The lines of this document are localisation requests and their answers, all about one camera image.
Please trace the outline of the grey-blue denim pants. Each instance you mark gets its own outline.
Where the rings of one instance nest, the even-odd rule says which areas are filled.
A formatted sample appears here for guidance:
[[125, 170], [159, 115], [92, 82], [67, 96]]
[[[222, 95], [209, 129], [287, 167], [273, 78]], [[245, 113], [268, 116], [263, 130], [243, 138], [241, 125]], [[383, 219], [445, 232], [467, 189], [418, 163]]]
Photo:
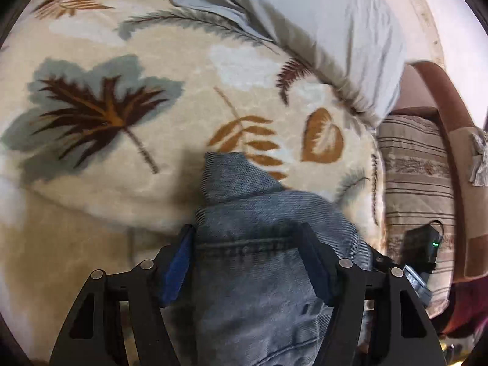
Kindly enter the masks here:
[[239, 153], [209, 153], [191, 284], [174, 310], [184, 365], [311, 365], [332, 311], [315, 295], [292, 234], [306, 223], [359, 267], [355, 226], [311, 192], [285, 189]]

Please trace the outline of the cream leaf-print blanket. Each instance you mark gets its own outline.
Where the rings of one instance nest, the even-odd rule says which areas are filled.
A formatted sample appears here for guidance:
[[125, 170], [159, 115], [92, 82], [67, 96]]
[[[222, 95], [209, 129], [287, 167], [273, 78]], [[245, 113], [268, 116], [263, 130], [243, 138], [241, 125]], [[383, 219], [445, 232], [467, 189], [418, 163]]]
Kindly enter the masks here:
[[1, 49], [1, 314], [46, 361], [88, 273], [151, 257], [241, 152], [380, 247], [383, 169], [332, 86], [170, 0], [31, 0]]

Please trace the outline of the brown striped floral cushion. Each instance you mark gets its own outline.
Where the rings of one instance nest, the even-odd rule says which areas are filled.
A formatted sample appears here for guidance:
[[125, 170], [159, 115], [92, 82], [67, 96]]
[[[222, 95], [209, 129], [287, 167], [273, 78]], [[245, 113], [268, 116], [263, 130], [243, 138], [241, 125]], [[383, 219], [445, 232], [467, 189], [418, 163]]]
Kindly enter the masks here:
[[388, 116], [377, 141], [385, 168], [386, 254], [400, 262], [410, 230], [433, 220], [441, 222], [432, 226], [443, 240], [427, 282], [432, 293], [427, 313], [438, 316], [449, 304], [456, 234], [447, 148], [434, 122], [407, 115]]

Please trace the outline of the light grey pillow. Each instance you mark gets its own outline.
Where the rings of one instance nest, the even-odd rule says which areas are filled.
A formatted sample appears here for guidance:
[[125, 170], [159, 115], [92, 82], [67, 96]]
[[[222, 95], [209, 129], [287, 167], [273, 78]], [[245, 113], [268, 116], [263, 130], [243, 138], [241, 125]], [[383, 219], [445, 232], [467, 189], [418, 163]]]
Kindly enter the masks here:
[[376, 128], [400, 95], [406, 45], [386, 0], [171, 0], [291, 51]]

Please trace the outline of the crumpled grey cloth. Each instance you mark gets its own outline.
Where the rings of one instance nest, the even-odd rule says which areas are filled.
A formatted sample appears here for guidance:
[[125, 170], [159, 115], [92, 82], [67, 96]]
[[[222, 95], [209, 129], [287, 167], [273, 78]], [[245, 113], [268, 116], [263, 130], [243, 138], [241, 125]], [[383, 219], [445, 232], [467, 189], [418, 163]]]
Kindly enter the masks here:
[[472, 167], [469, 181], [474, 187], [488, 186], [488, 151], [487, 133], [478, 130], [471, 133], [472, 139]]

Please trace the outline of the black power adapter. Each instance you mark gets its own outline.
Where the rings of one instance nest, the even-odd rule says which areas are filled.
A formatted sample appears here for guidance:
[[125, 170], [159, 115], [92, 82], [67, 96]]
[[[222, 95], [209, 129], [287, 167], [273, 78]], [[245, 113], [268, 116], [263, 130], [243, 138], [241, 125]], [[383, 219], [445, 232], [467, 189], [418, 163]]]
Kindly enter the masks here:
[[417, 274], [432, 274], [444, 233], [444, 225], [440, 220], [431, 220], [405, 232], [400, 264], [408, 265]]

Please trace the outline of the brown upholstered headboard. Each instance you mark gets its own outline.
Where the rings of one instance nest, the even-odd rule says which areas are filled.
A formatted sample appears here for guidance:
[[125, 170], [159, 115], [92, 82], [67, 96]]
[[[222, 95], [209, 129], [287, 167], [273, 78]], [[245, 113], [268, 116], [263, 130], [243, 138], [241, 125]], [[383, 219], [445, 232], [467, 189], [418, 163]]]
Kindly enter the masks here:
[[393, 113], [435, 122], [447, 147], [453, 180], [456, 240], [453, 282], [487, 276], [487, 188], [469, 181], [476, 127], [447, 73], [437, 64], [406, 64]]

